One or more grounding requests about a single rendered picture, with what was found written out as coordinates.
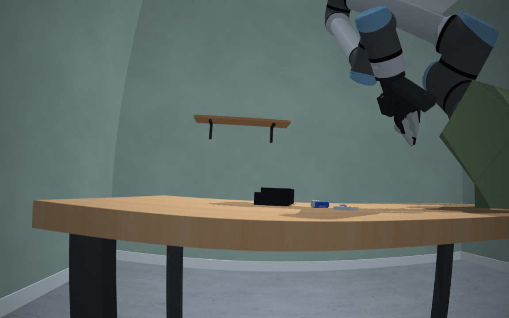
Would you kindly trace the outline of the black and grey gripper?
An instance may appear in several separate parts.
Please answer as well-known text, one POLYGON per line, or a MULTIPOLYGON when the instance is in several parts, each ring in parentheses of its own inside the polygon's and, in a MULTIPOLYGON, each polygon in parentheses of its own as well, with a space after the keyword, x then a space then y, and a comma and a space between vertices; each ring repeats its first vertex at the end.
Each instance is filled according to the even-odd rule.
POLYGON ((405 71, 403 71, 401 74, 390 78, 375 77, 376 81, 380 81, 380 86, 383 90, 383 93, 376 99, 379 103, 381 114, 388 117, 394 116, 395 131, 402 134, 406 142, 413 146, 418 138, 420 109, 392 90, 392 83, 402 79, 405 75, 405 71))

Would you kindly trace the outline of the black rack of three labelled bins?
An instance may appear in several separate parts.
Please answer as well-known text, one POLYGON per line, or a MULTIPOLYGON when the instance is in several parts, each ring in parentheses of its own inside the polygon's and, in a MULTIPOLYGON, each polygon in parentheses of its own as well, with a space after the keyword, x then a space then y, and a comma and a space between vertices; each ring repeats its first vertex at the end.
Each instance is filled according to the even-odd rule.
POLYGON ((275 189, 261 187, 260 193, 254 193, 254 205, 288 207, 294 204, 294 189, 275 189))

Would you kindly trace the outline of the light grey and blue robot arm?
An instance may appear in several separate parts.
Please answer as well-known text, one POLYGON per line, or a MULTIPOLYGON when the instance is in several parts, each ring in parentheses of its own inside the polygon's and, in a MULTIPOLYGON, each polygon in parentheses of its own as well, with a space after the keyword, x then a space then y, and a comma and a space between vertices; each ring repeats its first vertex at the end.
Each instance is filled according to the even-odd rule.
POLYGON ((423 112, 437 103, 449 120, 499 35, 468 13, 445 17, 403 0, 328 0, 325 26, 351 64, 350 78, 363 85, 406 70, 396 28, 432 43, 442 56, 425 70, 424 89, 404 77, 392 90, 423 112), (351 10, 360 13, 355 18, 360 35, 351 26, 351 10))

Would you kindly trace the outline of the blue aa battery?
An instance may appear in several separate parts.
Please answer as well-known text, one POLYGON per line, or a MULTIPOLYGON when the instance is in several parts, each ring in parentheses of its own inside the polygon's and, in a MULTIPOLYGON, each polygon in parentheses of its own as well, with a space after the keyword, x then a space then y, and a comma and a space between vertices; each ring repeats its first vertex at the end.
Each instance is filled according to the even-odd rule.
POLYGON ((312 208, 327 208, 329 207, 328 202, 311 202, 312 208))

